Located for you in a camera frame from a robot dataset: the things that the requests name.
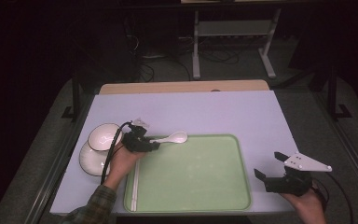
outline light green tray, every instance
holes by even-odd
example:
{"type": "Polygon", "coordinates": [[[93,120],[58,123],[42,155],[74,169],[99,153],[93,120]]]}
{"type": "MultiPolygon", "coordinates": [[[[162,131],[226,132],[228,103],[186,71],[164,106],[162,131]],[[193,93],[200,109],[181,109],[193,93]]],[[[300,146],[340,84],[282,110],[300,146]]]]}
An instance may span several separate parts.
{"type": "MultiPolygon", "coordinates": [[[[238,140],[230,134],[161,144],[140,160],[139,171],[136,213],[240,211],[251,204],[238,140]]],[[[129,212],[134,173],[124,196],[129,212]]]]}

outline white bowl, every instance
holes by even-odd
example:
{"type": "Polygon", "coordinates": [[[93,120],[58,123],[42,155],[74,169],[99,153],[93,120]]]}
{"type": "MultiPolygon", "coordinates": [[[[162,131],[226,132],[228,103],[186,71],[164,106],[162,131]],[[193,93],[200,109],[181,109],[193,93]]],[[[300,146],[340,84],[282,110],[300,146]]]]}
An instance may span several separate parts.
{"type": "MultiPolygon", "coordinates": [[[[97,151],[108,150],[110,145],[112,145],[113,138],[115,137],[118,128],[118,125],[114,123],[106,123],[96,127],[89,134],[89,146],[97,151]]],[[[121,141],[122,136],[123,132],[120,132],[116,145],[121,141]]]]}
{"type": "Polygon", "coordinates": [[[81,168],[89,175],[102,175],[103,165],[109,151],[93,150],[86,142],[80,150],[79,162],[81,168]]]}

